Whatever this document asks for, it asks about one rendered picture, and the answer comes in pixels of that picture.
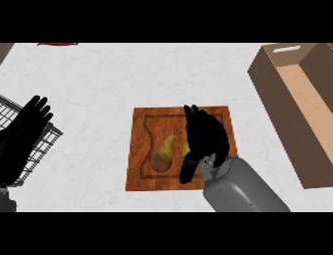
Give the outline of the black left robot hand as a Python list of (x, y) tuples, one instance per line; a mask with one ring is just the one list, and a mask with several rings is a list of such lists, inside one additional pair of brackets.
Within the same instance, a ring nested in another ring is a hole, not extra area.
[(8, 186), (19, 178), (51, 116), (47, 98), (34, 96), (13, 122), (0, 130), (0, 186)]

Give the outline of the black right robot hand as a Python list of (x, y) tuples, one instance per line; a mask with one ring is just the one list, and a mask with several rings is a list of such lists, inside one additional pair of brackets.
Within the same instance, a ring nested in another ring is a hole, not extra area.
[(226, 131), (215, 117), (196, 106), (184, 106), (183, 112), (189, 152), (181, 161), (179, 172), (180, 184), (190, 182), (198, 162), (207, 156), (214, 155), (214, 158), (205, 165), (211, 169), (218, 168), (224, 162), (229, 151)]

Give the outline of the yellow lemon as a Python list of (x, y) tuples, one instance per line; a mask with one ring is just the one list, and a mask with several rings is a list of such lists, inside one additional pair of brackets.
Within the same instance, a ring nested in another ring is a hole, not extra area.
[(187, 153), (189, 153), (189, 147), (187, 147), (187, 142), (186, 142), (186, 139), (184, 139), (183, 142), (181, 142), (181, 145), (180, 145), (180, 159), (184, 158)]

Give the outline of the brown wooden cutting board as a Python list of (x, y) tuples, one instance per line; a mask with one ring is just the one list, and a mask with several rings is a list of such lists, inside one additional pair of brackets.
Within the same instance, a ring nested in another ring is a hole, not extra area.
[[(149, 154), (174, 134), (171, 165), (164, 173), (149, 165)], [(193, 190), (204, 188), (199, 171), (190, 183), (179, 183), (180, 146), (186, 140), (181, 107), (134, 108), (125, 191)]]

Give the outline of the brown cardboard box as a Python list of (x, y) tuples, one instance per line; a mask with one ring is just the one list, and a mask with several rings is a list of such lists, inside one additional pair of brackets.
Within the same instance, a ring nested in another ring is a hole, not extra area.
[(248, 76), (306, 188), (333, 186), (333, 43), (260, 47)]

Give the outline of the brown-green pear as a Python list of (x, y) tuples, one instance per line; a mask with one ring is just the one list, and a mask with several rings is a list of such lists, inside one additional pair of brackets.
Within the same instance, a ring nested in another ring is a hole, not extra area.
[(176, 135), (170, 134), (164, 138), (158, 147), (150, 151), (149, 165), (152, 170), (158, 173), (167, 172), (171, 166), (174, 138), (176, 138)]

